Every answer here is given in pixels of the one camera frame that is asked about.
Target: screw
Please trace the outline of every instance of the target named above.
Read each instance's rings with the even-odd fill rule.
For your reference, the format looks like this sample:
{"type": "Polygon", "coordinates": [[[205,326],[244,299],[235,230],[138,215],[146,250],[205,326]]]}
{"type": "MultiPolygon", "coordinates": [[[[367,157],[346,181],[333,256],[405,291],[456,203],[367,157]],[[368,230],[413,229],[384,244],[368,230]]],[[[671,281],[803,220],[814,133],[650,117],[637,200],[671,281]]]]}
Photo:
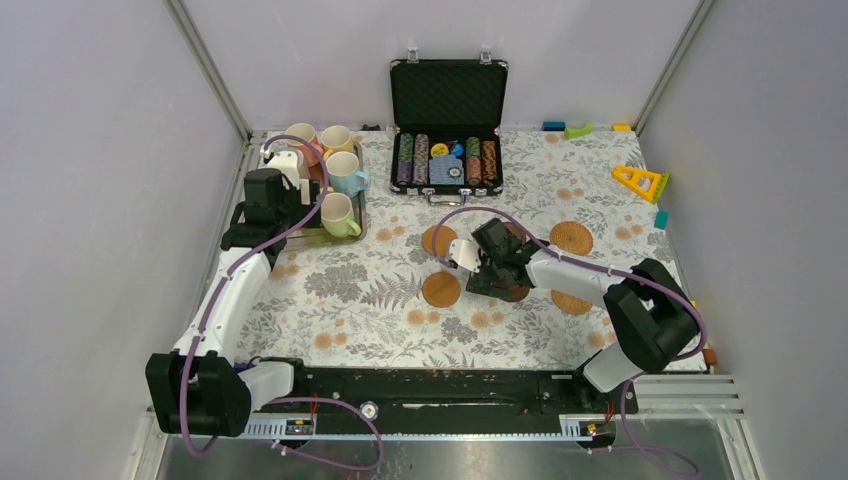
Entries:
{"type": "Polygon", "coordinates": [[[379,409],[374,402],[365,402],[359,406],[359,411],[361,411],[368,420],[374,420],[377,418],[377,412],[379,412],[379,409]]]}

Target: black briefcase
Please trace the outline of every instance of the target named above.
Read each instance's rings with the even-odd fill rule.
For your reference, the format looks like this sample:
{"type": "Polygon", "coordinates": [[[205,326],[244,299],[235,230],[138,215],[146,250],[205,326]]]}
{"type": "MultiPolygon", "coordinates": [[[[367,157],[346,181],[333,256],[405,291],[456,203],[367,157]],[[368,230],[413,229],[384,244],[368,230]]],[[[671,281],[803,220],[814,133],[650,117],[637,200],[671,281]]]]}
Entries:
{"type": "Polygon", "coordinates": [[[482,52],[476,60],[419,60],[417,51],[410,50],[407,59],[391,63],[392,106],[397,126],[392,151],[393,192],[423,195],[431,205],[462,205],[470,196],[503,192],[498,127],[508,70],[507,62],[492,60],[488,52],[482,52]],[[401,138],[406,134],[413,139],[413,155],[418,155],[413,157],[411,167],[402,165],[408,163],[408,147],[406,154],[400,152],[401,138]],[[423,142],[418,141],[419,134],[427,138],[426,175],[421,169],[423,142]],[[469,146],[471,153],[476,153],[475,138],[480,146],[477,160],[469,156],[469,146]],[[462,147],[458,155],[457,144],[462,147]],[[442,155],[445,147],[446,156],[454,158],[442,155]],[[434,195],[462,198],[460,202],[436,201],[434,195]]]}

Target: white wall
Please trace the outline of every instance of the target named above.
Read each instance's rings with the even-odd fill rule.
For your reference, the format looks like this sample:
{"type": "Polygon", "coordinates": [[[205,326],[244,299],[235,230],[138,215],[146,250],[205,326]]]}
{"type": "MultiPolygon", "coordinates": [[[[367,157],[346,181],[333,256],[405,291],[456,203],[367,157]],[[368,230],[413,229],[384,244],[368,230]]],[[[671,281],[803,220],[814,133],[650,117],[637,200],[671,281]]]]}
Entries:
{"type": "Polygon", "coordinates": [[[845,478],[844,0],[717,2],[648,123],[648,166],[770,480],[845,478]]]}
{"type": "Polygon", "coordinates": [[[115,479],[240,142],[163,2],[2,11],[0,477],[115,479]]]}
{"type": "Polygon", "coordinates": [[[392,122],[389,62],[510,63],[504,126],[631,123],[697,0],[186,0],[254,129],[392,122]]]}

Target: poker chip stack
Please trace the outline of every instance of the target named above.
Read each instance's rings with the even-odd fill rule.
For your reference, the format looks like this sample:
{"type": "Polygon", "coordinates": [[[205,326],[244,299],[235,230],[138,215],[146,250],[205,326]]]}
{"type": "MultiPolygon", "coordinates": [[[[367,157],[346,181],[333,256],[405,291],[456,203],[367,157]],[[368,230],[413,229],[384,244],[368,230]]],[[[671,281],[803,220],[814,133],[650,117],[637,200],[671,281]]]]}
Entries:
{"type": "Polygon", "coordinates": [[[430,159],[430,139],[419,133],[415,136],[415,148],[412,158],[412,183],[424,185],[427,183],[427,162],[430,159]]]}
{"type": "Polygon", "coordinates": [[[486,140],[483,142],[483,183],[494,185],[498,179],[497,153],[495,142],[486,140]]]}
{"type": "Polygon", "coordinates": [[[415,139],[411,133],[400,136],[400,149],[398,150],[398,185],[407,185],[412,181],[412,158],[413,144],[415,139]]]}
{"type": "Polygon", "coordinates": [[[465,141],[465,150],[466,181],[471,186],[479,185],[483,179],[480,163],[480,139],[469,137],[465,141]]]}

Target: yellow mug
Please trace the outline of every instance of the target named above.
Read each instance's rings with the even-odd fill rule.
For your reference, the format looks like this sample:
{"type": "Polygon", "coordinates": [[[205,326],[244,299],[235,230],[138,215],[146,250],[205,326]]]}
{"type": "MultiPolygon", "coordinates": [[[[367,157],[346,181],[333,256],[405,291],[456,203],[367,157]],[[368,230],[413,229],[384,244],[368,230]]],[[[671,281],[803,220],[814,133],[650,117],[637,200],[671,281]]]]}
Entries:
{"type": "Polygon", "coordinates": [[[333,125],[321,132],[321,145],[324,146],[324,160],[336,152],[353,151],[353,133],[344,125],[333,125]]]}

